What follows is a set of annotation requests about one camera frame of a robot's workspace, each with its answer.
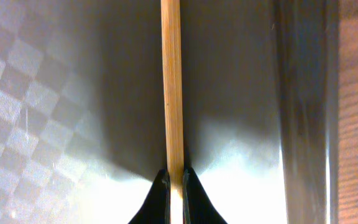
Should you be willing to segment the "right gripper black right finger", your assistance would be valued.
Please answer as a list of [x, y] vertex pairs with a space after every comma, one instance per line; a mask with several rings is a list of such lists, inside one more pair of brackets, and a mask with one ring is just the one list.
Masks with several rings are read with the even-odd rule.
[[183, 174], [183, 218], [186, 224], [227, 224], [191, 167], [186, 168]]

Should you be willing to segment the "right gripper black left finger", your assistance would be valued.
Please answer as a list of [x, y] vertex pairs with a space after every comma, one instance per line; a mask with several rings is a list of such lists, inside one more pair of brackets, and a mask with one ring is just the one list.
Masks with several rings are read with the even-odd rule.
[[159, 170], [139, 211], [129, 224], [170, 223], [170, 176], [166, 169]]

